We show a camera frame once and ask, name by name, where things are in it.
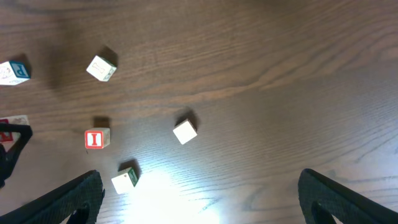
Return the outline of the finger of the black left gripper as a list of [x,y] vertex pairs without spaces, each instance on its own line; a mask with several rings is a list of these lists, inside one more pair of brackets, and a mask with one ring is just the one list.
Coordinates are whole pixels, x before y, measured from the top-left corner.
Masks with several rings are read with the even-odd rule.
[[26,144],[33,135],[32,129],[29,125],[22,124],[1,124],[1,132],[19,133],[19,139],[10,147],[8,151],[5,150],[1,144],[1,188],[5,186],[5,180],[8,179],[17,163],[17,160]]

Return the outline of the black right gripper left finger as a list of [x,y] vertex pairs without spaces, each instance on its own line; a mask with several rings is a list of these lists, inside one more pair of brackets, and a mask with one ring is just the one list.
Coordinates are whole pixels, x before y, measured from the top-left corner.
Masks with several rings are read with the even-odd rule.
[[100,173],[91,170],[1,216],[1,223],[96,223],[104,194]]

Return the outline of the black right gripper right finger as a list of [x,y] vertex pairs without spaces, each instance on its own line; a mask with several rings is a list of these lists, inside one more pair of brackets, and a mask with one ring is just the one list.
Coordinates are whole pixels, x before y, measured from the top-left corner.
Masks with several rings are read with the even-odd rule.
[[397,223],[397,212],[312,169],[300,174],[298,199],[306,224]]

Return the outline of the red letter A wooden block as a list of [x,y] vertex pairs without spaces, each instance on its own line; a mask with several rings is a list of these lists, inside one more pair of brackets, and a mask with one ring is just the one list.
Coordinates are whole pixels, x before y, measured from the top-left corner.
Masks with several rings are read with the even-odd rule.
[[[27,115],[8,116],[1,118],[1,123],[29,125],[29,119]],[[1,132],[1,143],[15,142],[20,135],[16,132]]]

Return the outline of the red letter I wooden block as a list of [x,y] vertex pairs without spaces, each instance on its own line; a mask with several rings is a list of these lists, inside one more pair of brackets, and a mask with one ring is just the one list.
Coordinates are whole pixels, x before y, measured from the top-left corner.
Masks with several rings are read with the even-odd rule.
[[85,147],[87,149],[103,149],[111,142],[109,128],[92,128],[85,131]]

